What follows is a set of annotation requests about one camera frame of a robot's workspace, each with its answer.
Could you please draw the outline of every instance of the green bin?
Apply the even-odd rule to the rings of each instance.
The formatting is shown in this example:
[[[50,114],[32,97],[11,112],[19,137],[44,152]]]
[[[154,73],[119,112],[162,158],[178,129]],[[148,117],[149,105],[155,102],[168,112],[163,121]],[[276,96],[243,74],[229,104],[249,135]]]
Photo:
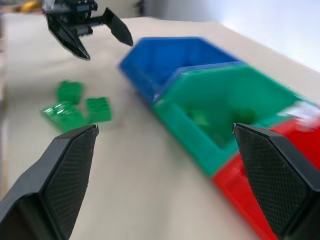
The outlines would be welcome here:
[[[233,123],[268,128],[300,96],[248,65],[183,73],[153,110],[208,176],[237,150]]]

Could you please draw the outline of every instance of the white wall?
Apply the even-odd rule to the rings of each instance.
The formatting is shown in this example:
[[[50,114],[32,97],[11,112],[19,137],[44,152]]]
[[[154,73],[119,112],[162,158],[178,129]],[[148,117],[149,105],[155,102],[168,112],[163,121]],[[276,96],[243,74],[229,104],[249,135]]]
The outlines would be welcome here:
[[[98,3],[98,11],[93,16],[102,15],[108,7],[120,18],[135,18],[137,10],[134,4],[138,0],[95,0]]]
[[[320,72],[320,0],[167,0],[158,15],[218,21]]]

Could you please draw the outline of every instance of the table surface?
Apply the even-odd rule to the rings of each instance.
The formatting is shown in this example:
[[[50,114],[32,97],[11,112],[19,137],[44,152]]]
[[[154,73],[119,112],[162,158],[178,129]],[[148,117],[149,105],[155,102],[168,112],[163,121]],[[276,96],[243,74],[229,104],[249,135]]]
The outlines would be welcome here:
[[[320,103],[320,74],[218,23],[125,19],[141,37],[201,36],[294,91]],[[130,47],[105,26],[82,38],[91,61],[73,57],[42,16],[6,16],[8,185],[59,134],[40,115],[63,79],[85,83],[85,97],[107,96],[111,125],[96,139],[88,189],[72,240],[256,240],[258,237],[147,109],[117,69]]]

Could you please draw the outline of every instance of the label sticker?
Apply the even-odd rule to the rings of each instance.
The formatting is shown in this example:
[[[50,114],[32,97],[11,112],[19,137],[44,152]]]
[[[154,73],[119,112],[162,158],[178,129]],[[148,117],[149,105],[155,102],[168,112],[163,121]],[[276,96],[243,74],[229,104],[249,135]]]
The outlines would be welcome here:
[[[278,115],[295,117],[304,131],[316,129],[320,126],[320,107],[309,102],[299,101],[294,106],[278,113]]]

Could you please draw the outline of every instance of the plastic storage bin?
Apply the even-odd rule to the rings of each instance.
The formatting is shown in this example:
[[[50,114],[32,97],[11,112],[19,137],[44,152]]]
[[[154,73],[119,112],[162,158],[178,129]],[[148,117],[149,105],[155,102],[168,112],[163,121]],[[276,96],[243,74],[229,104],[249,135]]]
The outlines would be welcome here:
[[[184,73],[153,110],[211,176],[237,149],[233,123],[269,127],[300,98],[246,66]]]
[[[311,132],[303,132],[297,129],[296,121],[291,119],[275,127],[273,131],[286,136],[320,170],[320,127]],[[262,240],[277,240],[251,191],[240,154],[212,180]]]
[[[153,104],[185,71],[239,62],[201,37],[146,37],[121,62],[120,69]]]

